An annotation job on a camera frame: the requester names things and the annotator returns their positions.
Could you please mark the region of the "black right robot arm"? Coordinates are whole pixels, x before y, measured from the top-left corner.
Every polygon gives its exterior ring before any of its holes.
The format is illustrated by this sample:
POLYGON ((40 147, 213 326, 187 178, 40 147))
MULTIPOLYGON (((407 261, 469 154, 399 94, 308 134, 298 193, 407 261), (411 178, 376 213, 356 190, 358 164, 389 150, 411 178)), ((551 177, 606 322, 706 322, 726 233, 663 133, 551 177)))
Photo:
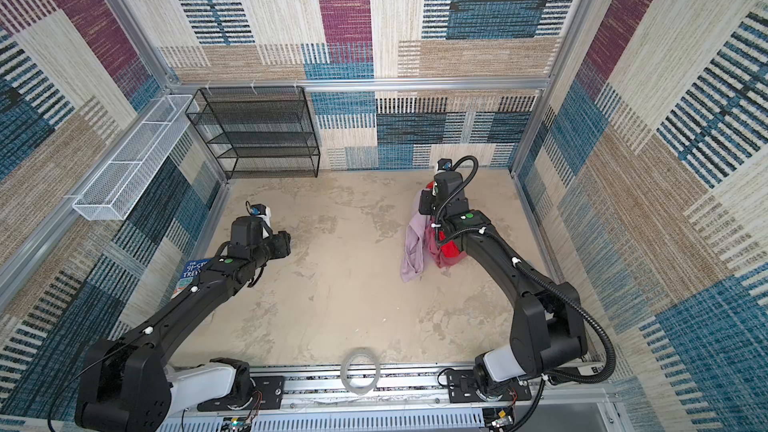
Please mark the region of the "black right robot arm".
POLYGON ((583 316, 566 302, 580 303, 576 289, 531 267, 483 212, 470 207, 462 183, 458 171, 437 173, 432 197, 422 197, 419 210, 432 213, 437 236, 479 263, 513 307, 507 342, 475 359, 478 393, 490 399, 503 395, 514 379, 549 374, 581 357, 588 341, 583 316))

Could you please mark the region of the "lilac cloth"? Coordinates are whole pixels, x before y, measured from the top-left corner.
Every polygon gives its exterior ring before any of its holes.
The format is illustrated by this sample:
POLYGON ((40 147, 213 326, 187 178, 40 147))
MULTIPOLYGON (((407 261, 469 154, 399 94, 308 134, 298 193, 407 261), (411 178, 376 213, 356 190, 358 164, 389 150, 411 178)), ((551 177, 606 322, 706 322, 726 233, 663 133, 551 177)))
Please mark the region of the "lilac cloth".
POLYGON ((400 277, 407 283, 419 278, 426 268, 429 256, 427 233, 431 230, 429 216, 419 212, 419 203, 415 201, 410 220, 405 228, 404 255, 400 277))

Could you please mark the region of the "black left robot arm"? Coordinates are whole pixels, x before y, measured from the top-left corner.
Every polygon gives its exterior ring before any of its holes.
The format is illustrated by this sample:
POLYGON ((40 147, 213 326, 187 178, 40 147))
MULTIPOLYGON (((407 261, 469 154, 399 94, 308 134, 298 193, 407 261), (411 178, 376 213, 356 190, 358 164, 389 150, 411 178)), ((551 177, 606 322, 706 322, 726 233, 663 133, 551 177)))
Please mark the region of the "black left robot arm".
POLYGON ((249 406, 257 397, 244 361, 218 358, 174 370, 180 345, 220 305, 253 287, 271 260, 291 253, 291 236, 265 215, 237 218, 229 241, 158 312, 116 340, 94 343, 84 356, 74 419, 93 431, 155 431, 173 414, 201 403, 249 406))

